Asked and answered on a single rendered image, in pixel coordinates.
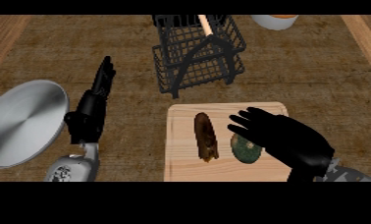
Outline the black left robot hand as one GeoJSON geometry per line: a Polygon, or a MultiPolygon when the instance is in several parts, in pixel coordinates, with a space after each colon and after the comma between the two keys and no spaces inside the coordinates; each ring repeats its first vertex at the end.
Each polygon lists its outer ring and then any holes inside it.
{"type": "Polygon", "coordinates": [[[72,144],[96,143],[102,137],[115,75],[112,58],[106,56],[96,73],[93,86],[83,94],[77,109],[64,116],[72,144]]]}

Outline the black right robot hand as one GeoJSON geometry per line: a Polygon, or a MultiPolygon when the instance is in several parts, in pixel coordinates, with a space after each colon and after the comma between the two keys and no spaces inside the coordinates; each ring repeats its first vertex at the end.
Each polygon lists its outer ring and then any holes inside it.
{"type": "Polygon", "coordinates": [[[334,149],[309,126],[255,107],[230,115],[230,119],[234,124],[228,124],[228,129],[292,168],[290,183],[308,183],[326,175],[334,149]]]}

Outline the round green squash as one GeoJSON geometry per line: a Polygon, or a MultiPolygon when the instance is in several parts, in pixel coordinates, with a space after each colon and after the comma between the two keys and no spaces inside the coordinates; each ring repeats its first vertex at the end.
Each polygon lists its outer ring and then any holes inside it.
{"type": "Polygon", "coordinates": [[[231,136],[231,153],[245,164],[252,164],[261,157],[262,147],[239,134],[231,136]]]}

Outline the pale wooden cutting board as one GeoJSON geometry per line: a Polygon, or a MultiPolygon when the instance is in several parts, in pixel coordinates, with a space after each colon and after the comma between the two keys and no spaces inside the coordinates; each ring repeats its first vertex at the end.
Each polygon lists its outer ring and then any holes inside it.
{"type": "Polygon", "coordinates": [[[287,108],[280,102],[240,102],[175,104],[167,115],[165,141],[165,172],[168,182],[186,181],[243,181],[284,182],[290,168],[265,152],[252,164],[243,164],[233,156],[228,130],[231,114],[248,107],[256,107],[273,114],[289,115],[287,108]],[[220,158],[205,162],[199,157],[199,147],[195,135],[195,117],[205,112],[211,118],[218,140],[220,158]]]}

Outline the round silver metal plate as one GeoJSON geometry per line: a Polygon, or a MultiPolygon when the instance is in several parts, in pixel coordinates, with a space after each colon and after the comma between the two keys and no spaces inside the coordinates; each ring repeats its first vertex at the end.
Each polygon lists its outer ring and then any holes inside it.
{"type": "Polygon", "coordinates": [[[28,162],[64,129],[69,100],[62,86],[36,80],[0,95],[0,169],[28,162]]]}

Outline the white bowl with orange contents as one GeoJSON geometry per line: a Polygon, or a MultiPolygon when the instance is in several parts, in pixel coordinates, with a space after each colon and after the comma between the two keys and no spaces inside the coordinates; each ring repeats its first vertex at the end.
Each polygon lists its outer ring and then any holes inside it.
{"type": "Polygon", "coordinates": [[[253,21],[264,27],[273,30],[287,29],[295,21],[298,15],[252,15],[253,21]]]}

